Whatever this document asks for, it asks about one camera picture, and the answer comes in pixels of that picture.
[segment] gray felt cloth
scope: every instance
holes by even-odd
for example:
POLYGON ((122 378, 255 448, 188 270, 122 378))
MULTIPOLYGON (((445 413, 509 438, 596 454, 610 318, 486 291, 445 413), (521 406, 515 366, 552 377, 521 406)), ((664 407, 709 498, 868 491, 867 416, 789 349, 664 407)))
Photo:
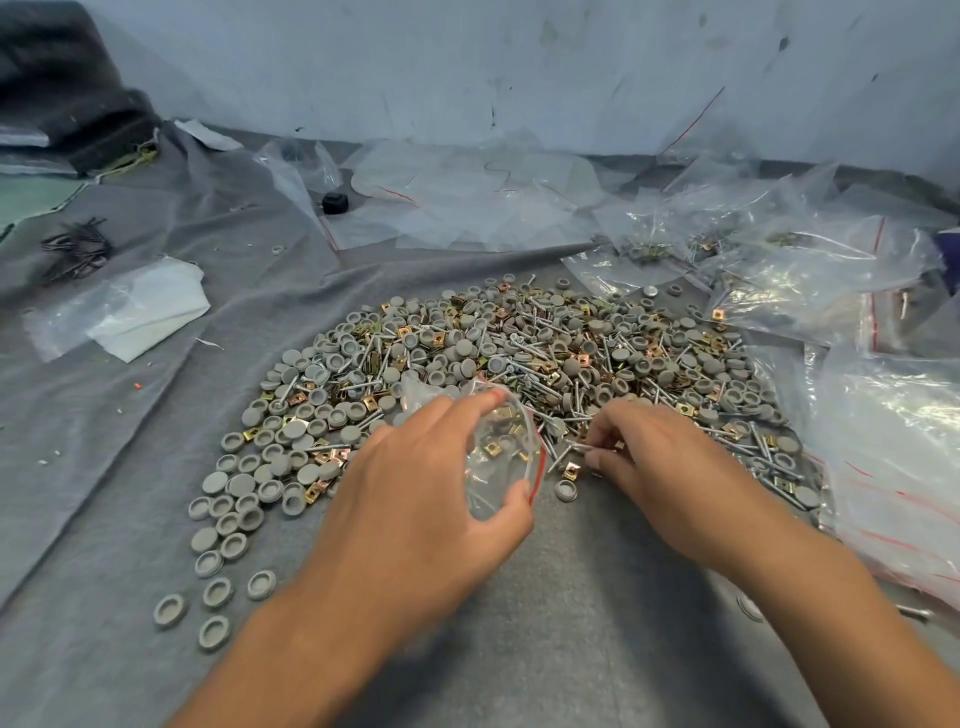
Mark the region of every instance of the gray felt cloth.
MULTIPOLYGON (((249 155, 170 135, 156 166, 87 190, 0 246, 0 725, 159 725, 223 654, 197 648, 208 614, 186 505, 282 351, 394 294, 426 298, 508 272, 565 275, 557 251, 390 245, 352 251, 338 271, 312 230, 249 155), (212 308, 130 365, 91 344, 40 367, 18 317, 42 303, 36 241, 94 214, 121 247, 111 268, 160 253, 195 260, 212 308), (275 245, 285 251, 274 256, 275 245), (189 611, 157 632, 152 610, 174 592, 189 611)), ((223 610, 234 629, 255 608, 248 578, 270 568, 289 582, 325 507, 294 521, 271 510, 247 555, 224 567, 238 590, 223 610)), ((571 504, 546 488, 535 514, 534 534, 500 573, 397 656, 343 725, 824 725, 770 627, 740 614, 732 585, 670 551, 612 487, 586 475, 571 504)))

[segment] black object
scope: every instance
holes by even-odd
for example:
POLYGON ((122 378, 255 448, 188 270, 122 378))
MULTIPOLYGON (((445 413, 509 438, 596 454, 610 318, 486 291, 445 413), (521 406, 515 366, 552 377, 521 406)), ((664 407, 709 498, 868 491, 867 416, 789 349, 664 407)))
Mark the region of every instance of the black object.
POLYGON ((76 2, 0 3, 0 173, 79 177, 153 138, 157 119, 127 90, 76 2))
POLYGON ((113 246, 97 228, 102 222, 91 217, 85 223, 65 225, 65 232, 40 241, 43 250, 62 254, 43 274, 45 284, 67 276, 86 278, 103 267, 113 255, 113 246))
POLYGON ((350 200, 343 192, 327 192, 321 205, 324 207, 324 215, 342 215, 349 210, 350 200))
POLYGON ((154 138, 156 118, 128 111, 101 119, 52 149, 0 147, 0 174, 82 177, 109 166, 154 138))

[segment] forearm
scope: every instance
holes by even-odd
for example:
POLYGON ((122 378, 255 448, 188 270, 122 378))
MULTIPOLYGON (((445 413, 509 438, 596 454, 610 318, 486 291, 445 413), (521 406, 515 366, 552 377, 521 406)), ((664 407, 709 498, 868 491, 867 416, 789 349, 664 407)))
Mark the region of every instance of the forearm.
POLYGON ((960 681, 845 547, 792 523, 734 581, 783 639, 831 725, 947 726, 960 681))
POLYGON ((171 728, 323 726, 379 669, 385 655, 372 629, 291 590, 259 609, 171 728))

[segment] hand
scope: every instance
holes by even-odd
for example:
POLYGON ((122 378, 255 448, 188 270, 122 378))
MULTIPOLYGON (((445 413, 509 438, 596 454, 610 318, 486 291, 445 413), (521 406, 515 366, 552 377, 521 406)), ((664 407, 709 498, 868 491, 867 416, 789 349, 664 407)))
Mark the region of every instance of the hand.
POLYGON ((525 480, 486 522, 467 507, 468 442, 504 398, 437 397, 402 426, 381 426, 349 465, 296 588, 373 634, 378 658, 451 615, 533 528, 525 480))
POLYGON ((587 465, 603 473, 684 556, 726 576, 796 520, 720 445, 665 405, 614 400, 590 425, 587 465), (626 452, 612 448, 622 441, 626 452))

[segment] right hand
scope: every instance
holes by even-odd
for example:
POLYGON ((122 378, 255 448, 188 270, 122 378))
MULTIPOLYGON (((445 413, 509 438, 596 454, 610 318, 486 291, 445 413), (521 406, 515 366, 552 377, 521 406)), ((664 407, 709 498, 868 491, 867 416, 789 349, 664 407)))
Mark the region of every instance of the right hand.
POLYGON ((593 417, 587 465, 612 480, 660 536, 725 576, 797 523, 720 445, 660 404, 614 400, 593 417), (621 454, 613 449, 626 444, 621 454))

